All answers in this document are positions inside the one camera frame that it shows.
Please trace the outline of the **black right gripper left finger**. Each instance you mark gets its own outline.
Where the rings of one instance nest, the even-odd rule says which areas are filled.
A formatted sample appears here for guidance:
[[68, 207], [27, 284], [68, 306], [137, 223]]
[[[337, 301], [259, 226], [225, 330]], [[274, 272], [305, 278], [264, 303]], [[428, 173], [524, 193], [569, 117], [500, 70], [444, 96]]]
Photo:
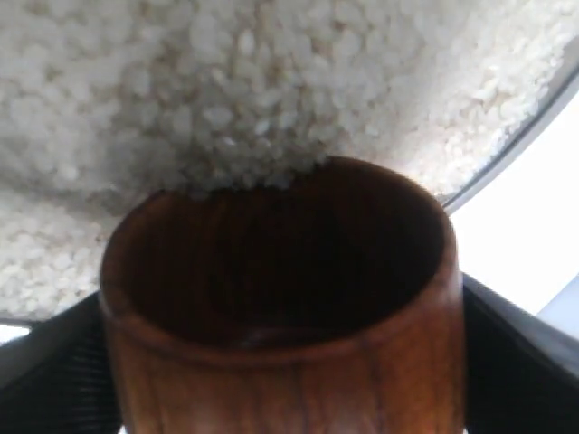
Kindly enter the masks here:
[[118, 433], [98, 296], [1, 346], [3, 433]]

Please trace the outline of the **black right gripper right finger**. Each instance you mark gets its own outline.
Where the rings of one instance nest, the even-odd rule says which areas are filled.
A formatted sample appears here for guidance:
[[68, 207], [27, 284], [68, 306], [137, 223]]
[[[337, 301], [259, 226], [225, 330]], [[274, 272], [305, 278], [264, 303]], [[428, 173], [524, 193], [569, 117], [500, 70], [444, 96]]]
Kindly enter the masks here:
[[578, 342], [463, 278], [466, 430], [578, 434]]

